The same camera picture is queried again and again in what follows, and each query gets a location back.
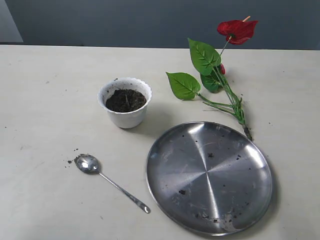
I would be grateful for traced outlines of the artificial red anthurium plant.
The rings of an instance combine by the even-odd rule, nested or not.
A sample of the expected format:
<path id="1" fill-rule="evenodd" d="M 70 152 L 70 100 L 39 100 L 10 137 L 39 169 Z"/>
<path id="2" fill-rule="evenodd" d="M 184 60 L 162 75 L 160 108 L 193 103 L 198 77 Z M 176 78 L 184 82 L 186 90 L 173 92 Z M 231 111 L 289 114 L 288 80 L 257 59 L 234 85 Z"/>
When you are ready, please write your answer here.
<path id="1" fill-rule="evenodd" d="M 246 123 L 243 110 L 243 99 L 238 97 L 231 89 L 222 63 L 222 54 L 228 44 L 242 45 L 254 36 L 258 21 L 250 20 L 250 18 L 248 16 L 243 20 L 223 21 L 217 26 L 217 32 L 225 37 L 225 45 L 220 52 L 205 42 L 188 39 L 190 59 L 194 68 L 200 74 L 201 83 L 192 75 L 184 72 L 167 72 L 166 75 L 171 91 L 177 99 L 189 101 L 199 97 L 205 105 L 232 115 L 242 126 L 246 137 L 252 141 L 253 137 Z M 229 99 L 229 103 L 207 99 L 200 93 L 201 86 L 204 86 L 211 93 L 223 90 Z"/>

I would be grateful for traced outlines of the metal spoon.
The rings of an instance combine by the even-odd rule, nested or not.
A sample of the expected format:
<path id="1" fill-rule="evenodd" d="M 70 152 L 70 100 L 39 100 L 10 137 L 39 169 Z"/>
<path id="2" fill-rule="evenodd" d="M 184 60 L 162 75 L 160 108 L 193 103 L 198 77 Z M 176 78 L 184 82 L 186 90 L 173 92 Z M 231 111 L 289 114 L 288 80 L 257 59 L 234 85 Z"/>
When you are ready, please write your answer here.
<path id="1" fill-rule="evenodd" d="M 115 188 L 120 190 L 123 194 L 125 194 L 132 202 L 134 202 L 144 213 L 150 214 L 151 209 L 141 200 L 139 200 L 137 197 L 126 191 L 124 188 L 122 188 L 120 185 L 115 183 L 113 180 L 111 180 L 109 177 L 107 177 L 105 174 L 102 173 L 102 168 L 99 160 L 90 154 L 80 154 L 78 155 L 74 160 L 75 165 L 77 168 L 88 175 L 99 175 L 105 180 L 107 180 L 110 184 L 112 184 Z"/>

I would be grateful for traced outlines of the white plastic flower pot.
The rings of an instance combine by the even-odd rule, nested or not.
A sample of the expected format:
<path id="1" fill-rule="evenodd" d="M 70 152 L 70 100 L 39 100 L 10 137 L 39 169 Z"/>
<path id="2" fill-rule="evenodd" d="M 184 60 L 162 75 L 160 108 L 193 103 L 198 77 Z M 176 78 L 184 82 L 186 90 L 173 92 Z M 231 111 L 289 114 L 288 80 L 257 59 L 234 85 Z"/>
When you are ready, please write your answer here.
<path id="1" fill-rule="evenodd" d="M 108 108 L 106 106 L 107 100 L 114 95 L 115 91 L 120 90 L 133 90 L 142 94 L 145 98 L 145 103 L 140 108 L 127 112 L 117 112 Z M 134 77 L 116 78 L 106 83 L 97 95 L 100 106 L 107 111 L 111 121 L 122 129 L 134 128 L 144 120 L 151 98 L 151 87 L 143 80 Z"/>

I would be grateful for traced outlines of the dark soil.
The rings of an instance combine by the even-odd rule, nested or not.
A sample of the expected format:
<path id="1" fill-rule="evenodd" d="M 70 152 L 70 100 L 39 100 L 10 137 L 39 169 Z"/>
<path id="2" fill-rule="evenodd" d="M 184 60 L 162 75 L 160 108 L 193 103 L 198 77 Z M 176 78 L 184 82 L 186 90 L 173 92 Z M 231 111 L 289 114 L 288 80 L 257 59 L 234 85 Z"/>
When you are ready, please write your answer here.
<path id="1" fill-rule="evenodd" d="M 105 101 L 105 106 L 117 113 L 128 113 L 140 109 L 146 102 L 146 97 L 136 90 L 117 89 Z"/>

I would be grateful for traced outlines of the round stainless steel tray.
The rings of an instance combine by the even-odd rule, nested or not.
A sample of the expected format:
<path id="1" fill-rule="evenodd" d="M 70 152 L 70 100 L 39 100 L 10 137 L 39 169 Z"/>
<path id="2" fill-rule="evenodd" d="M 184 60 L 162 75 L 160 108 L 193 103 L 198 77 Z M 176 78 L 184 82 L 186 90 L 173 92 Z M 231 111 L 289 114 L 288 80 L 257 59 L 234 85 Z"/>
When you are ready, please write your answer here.
<path id="1" fill-rule="evenodd" d="M 149 192 L 172 221 L 205 236 L 227 236 L 267 212 L 273 178 L 259 148 L 240 132 L 208 121 L 164 132 L 146 159 Z"/>

